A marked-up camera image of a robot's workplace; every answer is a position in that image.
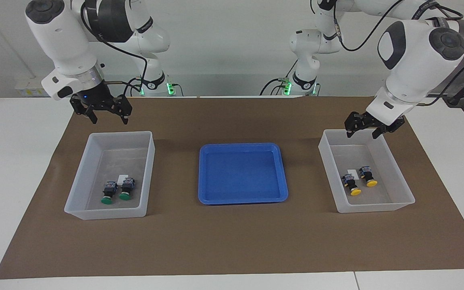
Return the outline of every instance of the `white sticker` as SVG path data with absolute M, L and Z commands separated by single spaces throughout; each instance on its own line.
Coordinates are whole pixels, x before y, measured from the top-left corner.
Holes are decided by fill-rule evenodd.
M 127 177 L 128 177 L 128 174 L 119 175 L 119 178 L 117 179 L 117 185 L 123 186 L 123 182 L 125 181 L 125 178 Z
M 354 180 L 359 180 L 359 175 L 357 175 L 357 170 L 348 169 L 348 174 L 352 174 L 354 176 Z

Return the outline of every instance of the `white wall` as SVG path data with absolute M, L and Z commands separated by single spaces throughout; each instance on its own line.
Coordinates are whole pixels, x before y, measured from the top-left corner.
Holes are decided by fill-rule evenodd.
M 29 0 L 0 0 L 0 32 L 37 77 L 44 77 L 52 61 L 42 52 L 27 27 L 24 9 Z M 464 0 L 443 5 L 464 13 Z M 164 70 L 185 94 L 258 94 L 266 81 L 283 77 L 295 60 L 288 40 L 293 31 L 313 28 L 308 0 L 151 0 L 155 22 L 171 35 L 171 48 L 158 56 Z M 350 13 L 343 18 L 346 44 L 361 42 L 378 18 Z M 355 53 L 320 55 L 318 81 L 324 95 L 373 95 L 387 75 L 376 53 L 379 35 L 394 20 L 386 20 L 374 37 Z M 107 79 L 138 74 L 126 56 L 93 43 Z M 15 56 L 8 56 L 15 61 Z M 23 64 L 0 65 L 0 75 L 28 77 Z M 15 84 L 5 78 L 5 96 Z

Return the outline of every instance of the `blue box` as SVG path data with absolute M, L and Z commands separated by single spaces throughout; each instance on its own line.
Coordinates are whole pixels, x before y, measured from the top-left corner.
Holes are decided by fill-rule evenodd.
M 287 199 L 280 148 L 274 143 L 201 147 L 198 198 L 203 204 L 272 203 Z

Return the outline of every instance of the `brown table surface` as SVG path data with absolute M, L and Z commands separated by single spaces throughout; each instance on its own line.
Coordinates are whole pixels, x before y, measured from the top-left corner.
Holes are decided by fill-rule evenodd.
M 416 203 L 337 213 L 317 145 L 366 97 L 133 99 L 132 117 L 73 116 L 0 265 L 0 279 L 464 268 L 464 219 L 406 124 L 385 138 Z M 152 131 L 156 156 L 144 218 L 83 221 L 64 213 L 88 135 Z M 204 206 L 199 149 L 274 142 L 289 198 Z

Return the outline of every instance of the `white plastic bin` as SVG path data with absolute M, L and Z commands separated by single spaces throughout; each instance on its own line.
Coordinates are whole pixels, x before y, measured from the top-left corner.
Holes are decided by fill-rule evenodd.
M 337 211 L 361 213 L 367 211 L 394 211 L 414 203 L 414 196 L 400 171 L 384 136 L 372 138 L 373 130 L 361 130 L 352 138 L 344 130 L 324 130 L 319 149 Z M 341 176 L 348 170 L 370 166 L 379 184 L 367 187 L 364 180 L 356 180 L 362 190 L 350 196 Z
M 84 220 L 145 216 L 154 155 L 149 131 L 90 134 L 64 211 Z M 135 179 L 132 198 L 121 200 L 119 188 L 113 203 L 103 204 L 104 184 L 121 174 Z

